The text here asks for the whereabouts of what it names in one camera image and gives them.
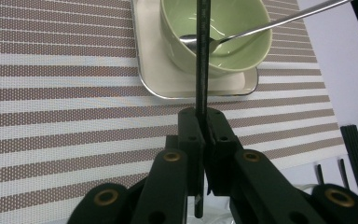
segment beige plate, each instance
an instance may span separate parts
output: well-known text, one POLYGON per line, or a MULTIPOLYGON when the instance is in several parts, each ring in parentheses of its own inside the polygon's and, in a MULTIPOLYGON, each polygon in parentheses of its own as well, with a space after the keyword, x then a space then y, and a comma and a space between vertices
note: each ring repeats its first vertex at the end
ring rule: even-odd
MULTIPOLYGON (((159 31, 159 0, 132 0, 138 49, 139 74, 145 87, 161 98, 181 99, 196 95, 196 76, 174 65, 165 54, 159 31)), ((258 83, 256 69, 224 77, 210 77, 208 95, 246 95, 258 83)))

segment striped placemat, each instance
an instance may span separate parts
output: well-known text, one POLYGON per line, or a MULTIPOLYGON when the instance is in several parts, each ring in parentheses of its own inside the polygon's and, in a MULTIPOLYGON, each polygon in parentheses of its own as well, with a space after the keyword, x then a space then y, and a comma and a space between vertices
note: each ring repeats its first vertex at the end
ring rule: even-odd
MULTIPOLYGON (((273 33, 257 91, 210 107, 279 168, 346 153, 304 23, 273 33)), ((0 223, 63 223, 92 187, 147 175, 194 100, 153 96, 135 57, 130 0, 0 0, 0 223)))

